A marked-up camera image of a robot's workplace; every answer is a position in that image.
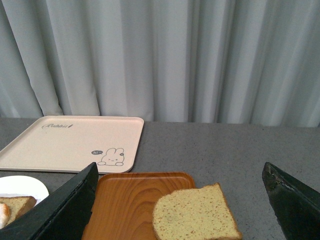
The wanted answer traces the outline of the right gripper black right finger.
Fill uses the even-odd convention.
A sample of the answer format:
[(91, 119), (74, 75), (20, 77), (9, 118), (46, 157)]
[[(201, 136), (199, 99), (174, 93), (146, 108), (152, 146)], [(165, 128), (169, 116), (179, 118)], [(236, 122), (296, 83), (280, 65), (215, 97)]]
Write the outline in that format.
[(266, 162), (262, 180), (287, 240), (320, 238), (320, 193), (274, 164)]

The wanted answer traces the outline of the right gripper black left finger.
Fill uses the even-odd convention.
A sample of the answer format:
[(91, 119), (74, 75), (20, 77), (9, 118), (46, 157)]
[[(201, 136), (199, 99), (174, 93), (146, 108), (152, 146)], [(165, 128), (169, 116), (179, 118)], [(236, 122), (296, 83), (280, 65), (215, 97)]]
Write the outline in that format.
[(2, 240), (80, 240), (92, 215), (98, 184), (95, 162), (23, 216), (0, 230)]

